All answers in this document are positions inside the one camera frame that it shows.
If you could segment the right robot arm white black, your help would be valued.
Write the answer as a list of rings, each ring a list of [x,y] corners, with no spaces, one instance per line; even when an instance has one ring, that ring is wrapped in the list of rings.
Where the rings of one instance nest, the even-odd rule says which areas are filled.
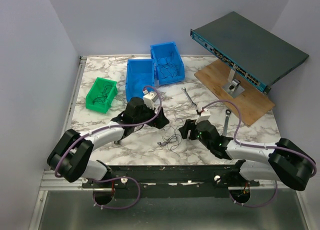
[[[287,138],[275,143],[237,142],[218,133],[208,120],[186,120],[179,128],[183,139],[200,141],[214,156],[226,160],[242,160],[230,173],[230,181],[241,186],[247,181],[269,180],[304,191],[316,172],[316,162]]]

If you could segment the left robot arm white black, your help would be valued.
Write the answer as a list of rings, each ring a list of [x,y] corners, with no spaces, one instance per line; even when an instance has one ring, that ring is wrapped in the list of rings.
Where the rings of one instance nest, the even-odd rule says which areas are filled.
[[[133,97],[124,111],[112,118],[104,127],[80,133],[74,129],[67,130],[50,155],[47,164],[57,174],[73,183],[79,178],[93,179],[101,188],[111,181],[108,168],[90,160],[92,152],[108,143],[120,141],[132,134],[137,126],[148,125],[162,129],[170,121],[165,117],[163,107],[158,112],[150,108],[140,97]]]

